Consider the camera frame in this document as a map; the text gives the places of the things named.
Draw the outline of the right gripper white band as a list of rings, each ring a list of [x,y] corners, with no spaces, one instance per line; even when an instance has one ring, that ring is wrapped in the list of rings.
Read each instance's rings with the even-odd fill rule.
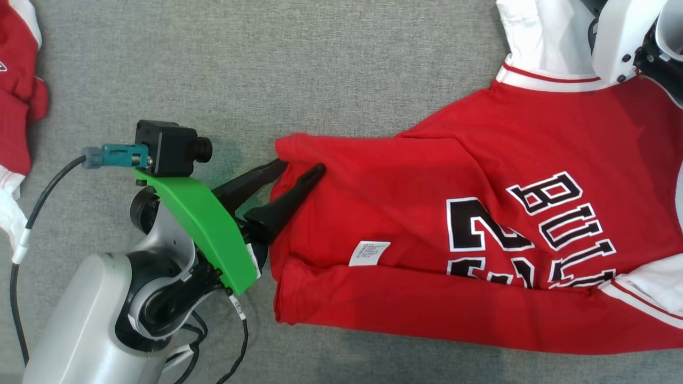
[[[642,46],[668,0],[606,0],[600,8],[591,65],[595,74],[616,84],[634,71],[635,51]]]

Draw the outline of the red white Bulls jersey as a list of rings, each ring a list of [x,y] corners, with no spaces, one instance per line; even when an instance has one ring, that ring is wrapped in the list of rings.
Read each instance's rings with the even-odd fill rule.
[[[545,353],[683,348],[683,110],[591,68],[581,0],[496,0],[490,86],[392,138],[293,134],[278,323]]]

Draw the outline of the red shorts white trim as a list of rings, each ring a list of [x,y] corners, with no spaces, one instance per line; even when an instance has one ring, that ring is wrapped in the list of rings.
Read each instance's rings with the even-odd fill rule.
[[[27,223],[20,185],[31,170],[27,129],[44,118],[48,91],[36,76],[42,35],[30,0],[0,0],[0,231],[13,249]]]

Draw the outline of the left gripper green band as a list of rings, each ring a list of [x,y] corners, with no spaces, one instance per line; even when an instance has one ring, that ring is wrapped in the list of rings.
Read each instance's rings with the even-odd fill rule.
[[[134,175],[153,187],[159,198],[154,226],[166,231],[172,226],[179,228],[189,239],[188,251],[200,250],[205,260],[221,272],[222,285],[234,295],[242,295],[256,283],[259,272],[231,215],[261,187],[275,182],[287,166],[288,163],[276,159],[212,190],[191,177],[159,178],[141,170],[134,170]],[[271,245],[325,173],[326,166],[317,164],[298,177],[285,193],[247,211],[244,220],[251,240]]]

